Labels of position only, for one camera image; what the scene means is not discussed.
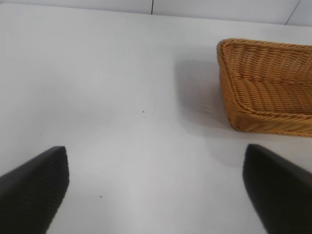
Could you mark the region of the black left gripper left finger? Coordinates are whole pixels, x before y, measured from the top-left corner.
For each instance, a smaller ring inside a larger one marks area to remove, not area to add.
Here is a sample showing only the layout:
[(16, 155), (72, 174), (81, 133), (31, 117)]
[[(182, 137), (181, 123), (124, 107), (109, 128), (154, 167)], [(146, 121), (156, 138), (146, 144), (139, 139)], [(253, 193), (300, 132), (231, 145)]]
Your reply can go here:
[(47, 233), (69, 186), (66, 148), (55, 146), (0, 177), (0, 232)]

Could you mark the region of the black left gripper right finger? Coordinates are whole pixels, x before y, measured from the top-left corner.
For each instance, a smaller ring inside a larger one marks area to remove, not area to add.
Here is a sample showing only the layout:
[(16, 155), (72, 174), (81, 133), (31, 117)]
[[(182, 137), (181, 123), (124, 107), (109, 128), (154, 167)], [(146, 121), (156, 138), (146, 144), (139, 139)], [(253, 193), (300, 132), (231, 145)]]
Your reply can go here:
[(269, 234), (312, 232), (312, 174), (257, 144), (242, 170), (249, 199)]

